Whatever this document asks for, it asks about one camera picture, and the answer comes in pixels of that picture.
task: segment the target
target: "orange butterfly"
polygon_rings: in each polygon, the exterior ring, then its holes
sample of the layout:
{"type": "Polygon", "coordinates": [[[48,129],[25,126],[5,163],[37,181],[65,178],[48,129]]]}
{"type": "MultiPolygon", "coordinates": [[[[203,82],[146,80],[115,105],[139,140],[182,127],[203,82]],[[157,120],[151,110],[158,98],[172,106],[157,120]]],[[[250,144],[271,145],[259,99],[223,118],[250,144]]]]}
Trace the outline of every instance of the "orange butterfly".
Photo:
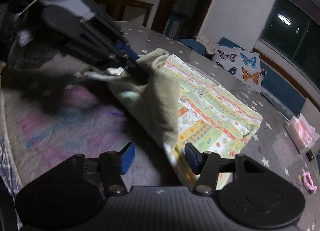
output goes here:
{"type": "Polygon", "coordinates": [[[250,81],[253,81],[253,84],[258,85],[258,83],[259,83],[259,73],[258,72],[253,73],[251,75],[251,74],[249,74],[249,72],[245,68],[241,67],[241,69],[242,69],[242,72],[243,72],[243,76],[242,77],[243,77],[245,82],[248,82],[250,80],[250,81]]]}

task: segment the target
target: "pink plastic bag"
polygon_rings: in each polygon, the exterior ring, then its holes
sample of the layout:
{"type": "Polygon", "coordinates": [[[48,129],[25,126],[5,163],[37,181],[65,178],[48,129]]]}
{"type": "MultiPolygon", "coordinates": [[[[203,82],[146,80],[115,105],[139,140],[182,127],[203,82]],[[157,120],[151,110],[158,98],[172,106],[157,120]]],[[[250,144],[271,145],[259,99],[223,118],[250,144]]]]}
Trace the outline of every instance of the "pink plastic bag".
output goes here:
{"type": "Polygon", "coordinates": [[[291,118],[285,128],[300,154],[305,154],[309,151],[320,137],[315,128],[309,125],[301,113],[299,118],[291,118]]]}

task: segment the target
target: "butterfly pillow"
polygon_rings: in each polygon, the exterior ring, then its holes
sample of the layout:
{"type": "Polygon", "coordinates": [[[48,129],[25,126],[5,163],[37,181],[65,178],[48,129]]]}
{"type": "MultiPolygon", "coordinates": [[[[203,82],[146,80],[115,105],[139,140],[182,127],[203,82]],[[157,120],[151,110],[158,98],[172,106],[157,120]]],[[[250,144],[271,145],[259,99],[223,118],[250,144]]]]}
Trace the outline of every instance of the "butterfly pillow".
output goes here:
{"type": "Polygon", "coordinates": [[[218,46],[212,61],[219,67],[234,75],[247,86],[261,92],[261,68],[260,55],[247,51],[243,48],[228,48],[228,46],[218,46]]]}

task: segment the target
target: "circular pad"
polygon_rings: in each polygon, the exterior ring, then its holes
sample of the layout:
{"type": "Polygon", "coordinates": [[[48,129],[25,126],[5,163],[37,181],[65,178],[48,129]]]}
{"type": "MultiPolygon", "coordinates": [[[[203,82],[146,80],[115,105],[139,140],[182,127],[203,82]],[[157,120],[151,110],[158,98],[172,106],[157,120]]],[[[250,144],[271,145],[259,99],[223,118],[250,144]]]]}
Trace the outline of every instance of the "circular pad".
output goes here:
{"type": "Polygon", "coordinates": [[[265,184],[233,181],[219,193],[220,207],[239,224],[276,229],[296,224],[302,215],[303,194],[287,182],[265,184]]]}
{"type": "Polygon", "coordinates": [[[23,225],[62,229],[86,221],[101,203],[99,189],[83,181],[68,185],[26,186],[18,193],[15,205],[23,225]]]}

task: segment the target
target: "wooden door frame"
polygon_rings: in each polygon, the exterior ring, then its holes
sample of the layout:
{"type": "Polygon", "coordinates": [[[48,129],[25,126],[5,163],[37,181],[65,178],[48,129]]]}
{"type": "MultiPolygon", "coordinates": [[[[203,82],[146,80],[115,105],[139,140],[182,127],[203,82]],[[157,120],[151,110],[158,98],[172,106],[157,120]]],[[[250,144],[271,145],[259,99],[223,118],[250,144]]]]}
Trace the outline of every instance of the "wooden door frame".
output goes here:
{"type": "MultiPolygon", "coordinates": [[[[174,5],[175,0],[160,0],[156,15],[153,19],[153,23],[151,29],[158,32],[163,33],[167,20],[170,16],[172,6],[174,5]]],[[[204,18],[208,12],[212,0],[206,0],[202,2],[201,5],[197,5],[200,8],[200,11],[193,16],[193,19],[196,20],[195,25],[193,26],[193,35],[197,35],[204,18]]]]}

